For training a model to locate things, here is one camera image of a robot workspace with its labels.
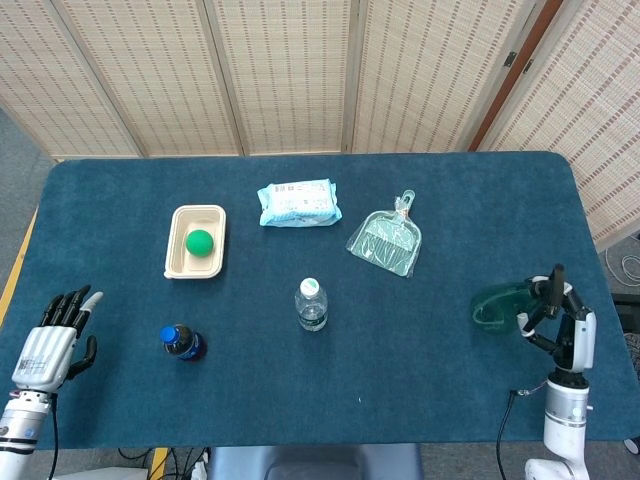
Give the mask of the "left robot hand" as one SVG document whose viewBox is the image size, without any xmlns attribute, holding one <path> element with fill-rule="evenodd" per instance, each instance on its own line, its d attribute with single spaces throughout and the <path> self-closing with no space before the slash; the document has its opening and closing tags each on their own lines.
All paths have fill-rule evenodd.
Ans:
<svg viewBox="0 0 640 480">
<path fill-rule="evenodd" d="M 98 351 L 94 335 L 86 340 L 84 356 L 74 362 L 75 347 L 103 297 L 86 285 L 55 296 L 45 308 L 40 323 L 31 329 L 12 374 L 19 390 L 53 394 L 67 381 L 93 366 Z"/>
</svg>

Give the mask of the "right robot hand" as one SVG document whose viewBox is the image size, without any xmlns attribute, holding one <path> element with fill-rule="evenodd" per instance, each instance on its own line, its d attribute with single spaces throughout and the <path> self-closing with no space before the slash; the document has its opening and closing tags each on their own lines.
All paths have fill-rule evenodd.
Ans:
<svg viewBox="0 0 640 480">
<path fill-rule="evenodd" d="M 519 312 L 517 324 L 521 336 L 548 353 L 557 368 L 582 374 L 593 367 L 597 319 L 570 283 L 564 281 L 560 286 L 559 277 L 537 275 L 525 281 L 537 305 L 531 312 Z M 555 318 L 560 310 L 564 313 L 554 341 L 536 332 L 542 320 Z"/>
</svg>

